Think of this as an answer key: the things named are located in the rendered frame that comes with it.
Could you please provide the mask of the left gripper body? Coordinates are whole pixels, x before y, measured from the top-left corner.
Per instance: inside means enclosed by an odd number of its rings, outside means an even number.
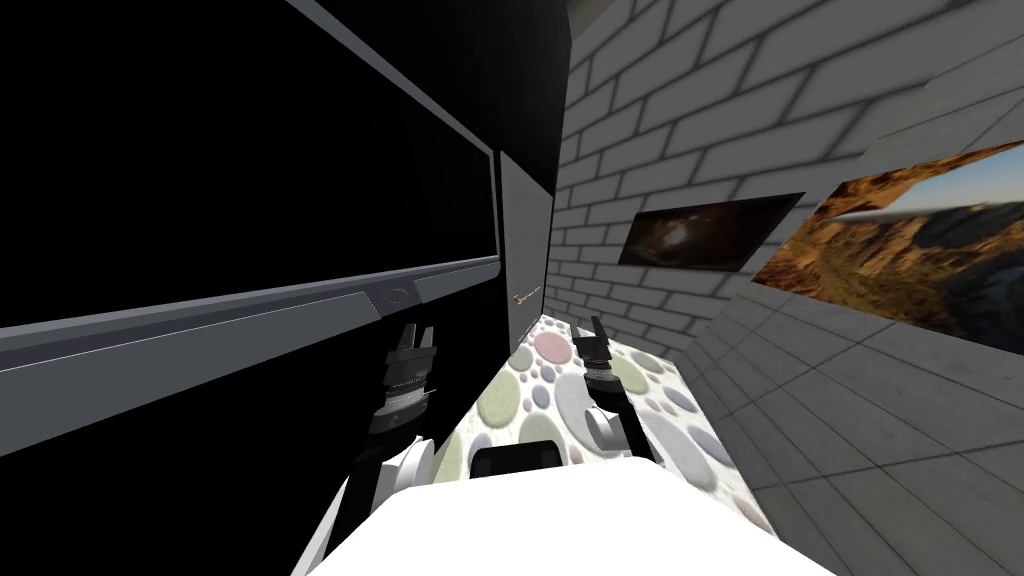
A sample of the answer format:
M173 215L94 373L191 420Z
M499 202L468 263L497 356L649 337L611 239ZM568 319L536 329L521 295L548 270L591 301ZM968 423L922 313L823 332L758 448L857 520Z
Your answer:
M389 352L385 361L384 385L387 388L423 388L436 354L436 347Z

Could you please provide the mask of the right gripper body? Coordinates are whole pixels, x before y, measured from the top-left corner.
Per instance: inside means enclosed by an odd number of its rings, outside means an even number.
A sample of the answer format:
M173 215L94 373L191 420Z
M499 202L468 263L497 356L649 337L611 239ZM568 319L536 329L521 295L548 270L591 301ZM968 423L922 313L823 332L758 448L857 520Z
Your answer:
M588 376L612 376L609 341L605 334L573 334L577 355L583 360Z

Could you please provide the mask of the grey flat panel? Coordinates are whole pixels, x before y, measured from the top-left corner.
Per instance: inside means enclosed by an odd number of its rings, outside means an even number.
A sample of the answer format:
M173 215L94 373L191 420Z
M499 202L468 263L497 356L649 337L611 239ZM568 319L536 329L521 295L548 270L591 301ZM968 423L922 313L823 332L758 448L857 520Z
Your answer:
M499 154L509 352L542 316L553 198L505 153Z

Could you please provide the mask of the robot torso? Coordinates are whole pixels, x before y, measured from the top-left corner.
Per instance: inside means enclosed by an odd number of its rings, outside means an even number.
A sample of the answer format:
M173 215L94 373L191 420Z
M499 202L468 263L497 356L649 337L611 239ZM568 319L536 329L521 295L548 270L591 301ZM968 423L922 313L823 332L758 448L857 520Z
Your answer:
M564 465L551 441L483 448L481 477L431 480L417 439L385 462L342 542L347 479L291 576L831 576L782 543L688 437L658 459Z

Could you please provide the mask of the black appliance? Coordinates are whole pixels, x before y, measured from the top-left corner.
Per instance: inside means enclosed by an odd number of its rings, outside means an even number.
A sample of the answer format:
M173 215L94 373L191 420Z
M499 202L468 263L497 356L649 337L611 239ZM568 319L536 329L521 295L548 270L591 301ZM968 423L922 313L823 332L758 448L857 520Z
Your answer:
M569 0L0 0L0 330L497 248L490 158L552 192ZM426 433L509 349L502 277L0 456L0 576L290 576L404 325Z

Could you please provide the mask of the dark wall picture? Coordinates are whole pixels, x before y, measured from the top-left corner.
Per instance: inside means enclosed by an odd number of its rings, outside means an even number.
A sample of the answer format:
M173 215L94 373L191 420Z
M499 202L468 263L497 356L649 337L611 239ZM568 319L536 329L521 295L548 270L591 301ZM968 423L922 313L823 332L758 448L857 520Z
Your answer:
M618 263L738 272L801 198L783 194L641 212Z

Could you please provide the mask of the brown landscape wall picture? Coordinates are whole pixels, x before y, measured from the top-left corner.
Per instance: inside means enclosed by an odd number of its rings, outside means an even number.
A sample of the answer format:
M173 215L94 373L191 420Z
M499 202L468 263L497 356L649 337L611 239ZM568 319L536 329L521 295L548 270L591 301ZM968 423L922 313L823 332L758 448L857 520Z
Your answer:
M840 184L755 281L1024 355L1024 141Z

